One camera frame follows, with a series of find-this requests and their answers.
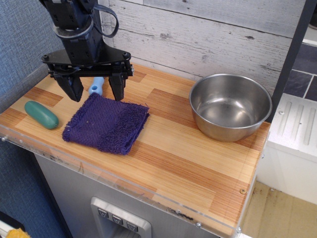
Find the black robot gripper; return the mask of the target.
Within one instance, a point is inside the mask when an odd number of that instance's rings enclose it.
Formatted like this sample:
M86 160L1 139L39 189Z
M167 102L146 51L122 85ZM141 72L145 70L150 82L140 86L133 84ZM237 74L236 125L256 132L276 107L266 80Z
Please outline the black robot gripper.
M67 96L75 102L81 100L84 87L79 77L106 76L115 100L121 101L125 80L134 72L131 54L108 46L93 22L77 29L54 26L53 30L64 49L43 55L41 60Z

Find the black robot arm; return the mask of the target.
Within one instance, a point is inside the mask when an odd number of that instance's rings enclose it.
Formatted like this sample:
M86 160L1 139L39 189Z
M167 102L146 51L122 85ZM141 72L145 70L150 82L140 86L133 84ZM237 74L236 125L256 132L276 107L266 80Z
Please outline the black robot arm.
M125 81L133 76L131 54L112 48L104 37L113 38L119 24L111 34L102 31L100 12L115 12L96 0L43 0L42 5L53 20L54 33L64 48L42 56L42 62L68 97L81 100L83 85L81 77L108 77L114 98L124 98Z

